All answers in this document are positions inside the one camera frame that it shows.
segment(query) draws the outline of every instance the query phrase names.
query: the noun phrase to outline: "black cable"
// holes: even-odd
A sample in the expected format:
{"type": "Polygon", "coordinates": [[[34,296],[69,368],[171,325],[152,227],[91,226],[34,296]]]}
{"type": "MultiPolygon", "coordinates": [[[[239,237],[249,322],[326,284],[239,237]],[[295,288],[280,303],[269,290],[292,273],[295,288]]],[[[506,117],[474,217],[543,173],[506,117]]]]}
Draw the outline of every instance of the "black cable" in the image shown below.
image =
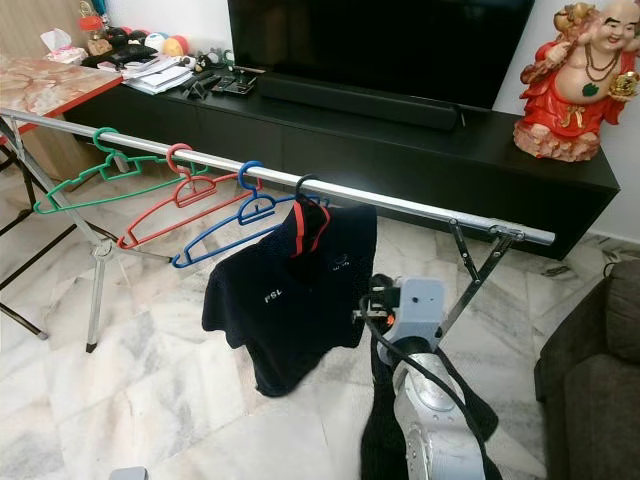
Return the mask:
{"type": "Polygon", "coordinates": [[[478,442],[478,446],[480,447],[480,454],[482,455],[482,460],[483,460],[483,463],[484,463],[485,459],[487,459],[487,452],[486,452],[486,449],[485,449],[484,440],[483,440],[482,435],[480,433],[480,429],[478,428],[478,425],[476,424],[475,420],[473,419],[473,416],[471,415],[471,412],[469,411],[467,406],[464,404],[464,402],[462,400],[460,400],[458,395],[449,387],[449,385],[444,383],[440,378],[435,376],[433,373],[431,373],[429,370],[424,368],[422,365],[420,365],[418,362],[416,362],[413,358],[408,356],[406,353],[404,353],[402,350],[400,350],[398,347],[396,347],[393,343],[391,343],[389,340],[387,340],[386,338],[384,338],[382,336],[382,334],[380,333],[378,328],[373,324],[373,322],[369,318],[369,315],[367,314],[367,301],[368,300],[372,300],[372,299],[373,299],[372,295],[364,295],[360,299],[360,315],[362,315],[362,318],[364,319],[364,322],[367,324],[367,327],[369,327],[369,330],[371,330],[371,334],[374,336],[374,338],[378,342],[380,342],[382,345],[384,345],[388,350],[391,350],[393,353],[395,353],[398,357],[400,357],[408,365],[411,365],[413,368],[415,368],[427,380],[432,381],[438,387],[440,387],[444,391],[444,393],[446,393],[451,398],[451,400],[453,400],[453,402],[456,404],[456,406],[462,412],[462,415],[464,415],[464,419],[466,420],[467,425],[471,429],[471,432],[476,437],[476,441],[478,442]]]}

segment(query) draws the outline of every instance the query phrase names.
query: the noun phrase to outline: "red hanger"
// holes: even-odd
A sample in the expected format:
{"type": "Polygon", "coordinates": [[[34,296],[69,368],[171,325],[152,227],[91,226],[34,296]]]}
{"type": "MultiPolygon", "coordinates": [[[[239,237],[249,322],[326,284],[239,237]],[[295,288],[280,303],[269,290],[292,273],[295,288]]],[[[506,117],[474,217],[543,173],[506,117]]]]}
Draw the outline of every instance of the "red hanger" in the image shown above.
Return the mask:
{"type": "MultiPolygon", "coordinates": [[[[127,227],[125,234],[118,239],[118,247],[123,248],[125,250],[128,250],[133,247],[137,247],[138,245],[142,245],[143,243],[153,240],[154,238],[158,238],[159,236],[164,235],[165,233],[168,233],[168,232],[171,232],[172,230],[176,230],[180,227],[183,227],[184,225],[190,222],[193,222],[194,220],[198,220],[199,218],[202,218],[205,215],[215,212],[216,210],[220,210],[221,208],[224,208],[227,205],[231,205],[232,203],[237,202],[238,200],[247,198],[252,194],[252,191],[247,191],[246,193],[233,197],[232,199],[227,200],[223,203],[214,205],[213,207],[208,208],[207,210],[204,210],[192,217],[182,220],[176,223],[175,225],[171,225],[170,227],[163,228],[162,230],[146,235],[145,237],[137,238],[133,233],[133,229],[136,228],[142,221],[144,221],[145,218],[151,216],[154,212],[157,212],[165,205],[169,205],[173,203],[178,208],[184,208],[188,205],[192,205],[204,198],[210,197],[211,195],[215,194],[217,192],[218,183],[225,182],[228,180],[237,181],[237,178],[238,178],[237,173],[224,175],[218,178],[209,178],[203,175],[191,175],[191,172],[189,169],[180,165],[176,165],[174,163],[173,154],[176,152],[176,150],[193,150],[193,149],[187,144],[176,143],[175,145],[171,146],[167,151],[167,165],[169,165],[169,168],[171,168],[171,170],[173,170],[176,173],[183,174],[186,178],[176,186],[173,193],[168,198],[156,203],[153,207],[151,207],[150,209],[142,213],[127,227]],[[204,187],[202,186],[202,184],[200,184],[200,186],[196,185],[196,181],[204,182],[205,183],[204,187]]],[[[258,190],[262,189],[262,181],[260,179],[258,179],[258,184],[256,188],[258,190]]]]}

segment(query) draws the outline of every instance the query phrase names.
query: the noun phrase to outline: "black shirt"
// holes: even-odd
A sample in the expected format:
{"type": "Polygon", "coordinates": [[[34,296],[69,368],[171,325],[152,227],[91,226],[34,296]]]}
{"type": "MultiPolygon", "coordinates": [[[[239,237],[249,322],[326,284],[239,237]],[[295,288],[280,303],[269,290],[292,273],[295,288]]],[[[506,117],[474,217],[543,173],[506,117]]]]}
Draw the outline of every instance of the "black shirt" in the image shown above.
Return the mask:
{"type": "Polygon", "coordinates": [[[220,262],[209,278],[202,327],[224,330],[232,348],[247,346],[267,396],[289,393],[331,348],[360,342],[363,325],[352,311],[372,274],[376,212],[322,211],[318,225],[296,202],[282,225],[220,262]],[[310,241],[309,231],[318,234],[310,241]]]}

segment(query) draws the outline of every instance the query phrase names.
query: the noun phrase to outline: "green hanger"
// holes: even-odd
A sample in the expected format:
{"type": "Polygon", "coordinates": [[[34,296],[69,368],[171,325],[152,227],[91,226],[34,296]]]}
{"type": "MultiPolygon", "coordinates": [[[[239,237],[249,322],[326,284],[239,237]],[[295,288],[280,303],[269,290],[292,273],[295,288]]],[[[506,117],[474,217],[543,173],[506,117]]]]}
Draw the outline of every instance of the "green hanger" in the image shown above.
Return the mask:
{"type": "MultiPolygon", "coordinates": [[[[52,208],[50,210],[43,210],[41,208],[42,202],[38,201],[33,206],[33,210],[35,212],[44,215],[44,214],[48,214],[48,213],[64,212],[65,210],[74,210],[76,208],[89,207],[91,205],[100,205],[102,203],[115,202],[115,201],[118,201],[118,200],[124,200],[125,198],[130,198],[130,197],[134,197],[136,195],[141,195],[143,193],[151,192],[153,190],[157,190],[159,188],[166,187],[167,185],[173,185],[174,183],[177,183],[180,180],[182,180],[182,177],[177,177],[177,178],[174,178],[173,180],[169,180],[169,181],[161,183],[159,185],[154,185],[153,187],[145,188],[143,190],[138,190],[136,192],[125,193],[123,195],[118,195],[117,197],[102,198],[100,200],[92,200],[90,202],[84,202],[84,203],[77,203],[75,205],[69,205],[68,207],[61,207],[55,201],[53,196],[57,192],[59,192],[60,190],[62,190],[64,188],[67,188],[67,187],[70,187],[70,186],[73,186],[73,185],[78,185],[79,183],[85,181],[85,179],[89,178],[91,175],[94,175],[95,173],[100,173],[100,175],[102,176],[102,178],[105,181],[112,182],[112,181],[115,181],[115,180],[119,180],[121,178],[132,177],[134,175],[140,175],[142,173],[142,163],[144,163],[144,162],[167,163],[166,158],[156,157],[155,155],[129,158],[119,150],[116,150],[114,148],[105,147],[104,145],[100,144],[99,138],[100,138],[100,135],[102,135],[103,133],[106,133],[106,132],[118,133],[117,130],[115,130],[113,128],[106,127],[106,128],[100,128],[100,129],[96,130],[96,132],[93,134],[93,144],[99,150],[109,154],[109,155],[107,155],[107,158],[105,159],[104,163],[102,163],[100,165],[96,165],[95,167],[91,167],[91,168],[89,168],[89,169],[87,169],[87,170],[85,170],[83,172],[80,172],[78,177],[74,178],[73,180],[65,180],[64,182],[62,182],[59,185],[57,185],[53,190],[51,190],[49,193],[47,193],[45,195],[45,198],[47,200],[49,200],[49,203],[51,204],[52,208]],[[107,169],[114,163],[116,157],[118,157],[120,159],[123,159],[126,163],[132,164],[133,165],[132,170],[129,171],[129,172],[119,173],[119,174],[116,174],[116,175],[110,175],[107,169]]],[[[198,170],[197,164],[195,164],[193,162],[189,162],[189,164],[190,164],[190,167],[191,167],[191,172],[190,173],[192,175],[202,175],[203,173],[206,173],[206,172],[209,171],[209,169],[207,167],[202,167],[200,170],[198,170]]]]}

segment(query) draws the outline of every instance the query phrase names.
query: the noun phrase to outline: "marble table top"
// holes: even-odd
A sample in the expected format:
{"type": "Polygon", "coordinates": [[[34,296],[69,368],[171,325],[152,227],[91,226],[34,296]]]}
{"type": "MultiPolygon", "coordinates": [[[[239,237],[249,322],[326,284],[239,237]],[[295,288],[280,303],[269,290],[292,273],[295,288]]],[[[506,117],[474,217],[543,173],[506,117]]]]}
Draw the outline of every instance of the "marble table top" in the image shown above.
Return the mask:
{"type": "MultiPolygon", "coordinates": [[[[0,54],[0,108],[55,117],[120,82],[117,73],[0,54]]],[[[35,128],[19,125],[20,132],[35,128]]]]}

